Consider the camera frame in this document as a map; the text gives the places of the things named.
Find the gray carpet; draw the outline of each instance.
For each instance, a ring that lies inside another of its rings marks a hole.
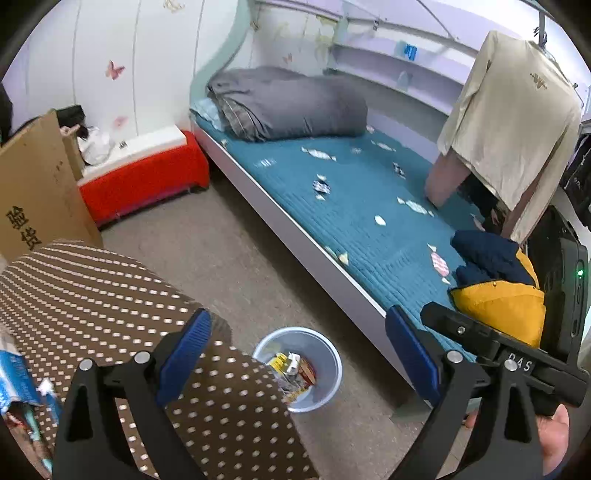
[[[103,231],[130,255],[228,320],[252,352],[267,333],[305,326],[326,335],[344,366],[337,396],[295,422],[325,480],[380,480],[422,428],[389,417],[411,388],[219,172],[209,190],[162,202]],[[466,435],[453,452],[461,455]],[[457,466],[450,455],[444,471]]]

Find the polka dot cushion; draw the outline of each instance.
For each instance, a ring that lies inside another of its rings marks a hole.
[[[133,258],[82,242],[53,242],[0,275],[0,321],[35,384],[51,379],[62,401],[83,358],[112,365],[152,351],[199,307]],[[127,402],[117,405],[138,468],[157,477]],[[210,341],[167,414],[210,480],[317,477],[269,368],[236,350],[214,314]],[[43,407],[37,420],[53,447],[57,425]]]

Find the beige jacket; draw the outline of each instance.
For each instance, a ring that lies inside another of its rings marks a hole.
[[[437,146],[442,154],[452,147],[511,210],[548,161],[511,235],[521,243],[556,191],[581,110],[572,85],[538,45],[491,31]]]

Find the human hand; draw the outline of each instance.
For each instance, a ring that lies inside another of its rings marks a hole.
[[[470,413],[464,425],[474,428],[478,412]],[[559,466],[569,447],[569,412],[564,405],[559,405],[553,417],[535,418],[538,435],[542,445],[543,471],[548,475]]]

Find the pink butterfly decal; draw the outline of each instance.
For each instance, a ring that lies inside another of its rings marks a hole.
[[[127,120],[129,120],[128,117],[126,116],[118,116],[114,121],[113,121],[113,127],[115,129],[120,129],[122,126],[124,126],[127,123]]]
[[[107,71],[105,72],[105,76],[111,77],[112,80],[116,80],[119,78],[119,75],[121,75],[124,71],[125,67],[116,67],[113,63],[113,60],[110,60],[109,64],[107,65]]]

